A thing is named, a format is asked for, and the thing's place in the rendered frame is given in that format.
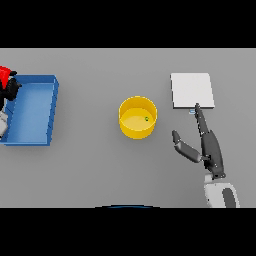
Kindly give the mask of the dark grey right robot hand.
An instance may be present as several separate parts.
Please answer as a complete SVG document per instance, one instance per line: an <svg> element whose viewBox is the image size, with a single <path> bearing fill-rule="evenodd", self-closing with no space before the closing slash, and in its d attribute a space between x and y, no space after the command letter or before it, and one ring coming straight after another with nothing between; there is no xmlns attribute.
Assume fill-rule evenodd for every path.
<svg viewBox="0 0 256 256"><path fill-rule="evenodd" d="M185 143L176 130L172 131L175 150L193 163L204 163L204 168L212 174L212 179L225 178L224 162L217 137L208 129L203 111L198 103L195 104L195 118L201 139L201 151Z"/></svg>

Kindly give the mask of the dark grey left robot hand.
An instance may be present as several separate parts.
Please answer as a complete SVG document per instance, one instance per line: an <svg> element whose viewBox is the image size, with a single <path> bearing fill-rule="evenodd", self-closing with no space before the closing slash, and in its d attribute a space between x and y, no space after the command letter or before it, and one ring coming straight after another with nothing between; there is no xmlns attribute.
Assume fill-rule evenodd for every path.
<svg viewBox="0 0 256 256"><path fill-rule="evenodd" d="M4 100L7 99L9 101L13 101L17 96L18 90L22 87L22 85L15 78L17 72L13 70L11 71L12 75L9 77L5 89L2 89L2 84L0 82L0 111L4 107Z"/></svg>

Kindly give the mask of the red beaker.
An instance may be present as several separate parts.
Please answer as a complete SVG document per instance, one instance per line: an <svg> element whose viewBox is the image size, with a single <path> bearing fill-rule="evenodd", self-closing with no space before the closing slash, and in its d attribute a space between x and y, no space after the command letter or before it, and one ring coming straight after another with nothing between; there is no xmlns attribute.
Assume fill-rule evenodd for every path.
<svg viewBox="0 0 256 256"><path fill-rule="evenodd" d="M2 89L6 88L8 79L11 75L12 71L9 68L0 66L0 82L2 84Z"/></svg>

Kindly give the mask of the pale square measuring scale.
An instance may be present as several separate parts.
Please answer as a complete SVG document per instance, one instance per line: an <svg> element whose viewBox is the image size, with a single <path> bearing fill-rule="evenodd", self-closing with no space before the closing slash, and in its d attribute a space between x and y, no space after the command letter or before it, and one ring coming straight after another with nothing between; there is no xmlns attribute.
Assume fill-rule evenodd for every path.
<svg viewBox="0 0 256 256"><path fill-rule="evenodd" d="M208 73L171 73L172 104L174 109L214 109L211 78Z"/></svg>

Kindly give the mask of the yellow bowl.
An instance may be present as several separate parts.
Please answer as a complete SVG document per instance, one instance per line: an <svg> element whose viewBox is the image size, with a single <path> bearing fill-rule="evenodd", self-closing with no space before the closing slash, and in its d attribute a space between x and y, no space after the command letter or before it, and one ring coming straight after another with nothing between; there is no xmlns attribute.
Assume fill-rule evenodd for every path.
<svg viewBox="0 0 256 256"><path fill-rule="evenodd" d="M158 118L155 104L144 96L132 96L122 102L118 110L120 130L128 138L141 140L154 130Z"/></svg>

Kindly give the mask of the blue tray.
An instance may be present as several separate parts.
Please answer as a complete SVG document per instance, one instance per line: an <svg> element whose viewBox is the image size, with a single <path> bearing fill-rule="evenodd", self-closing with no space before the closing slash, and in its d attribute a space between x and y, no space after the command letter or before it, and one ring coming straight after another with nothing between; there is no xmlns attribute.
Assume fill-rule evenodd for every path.
<svg viewBox="0 0 256 256"><path fill-rule="evenodd" d="M16 75L22 85L6 101L8 129L0 139L6 146L49 146L52 140L59 83L55 75Z"/></svg>

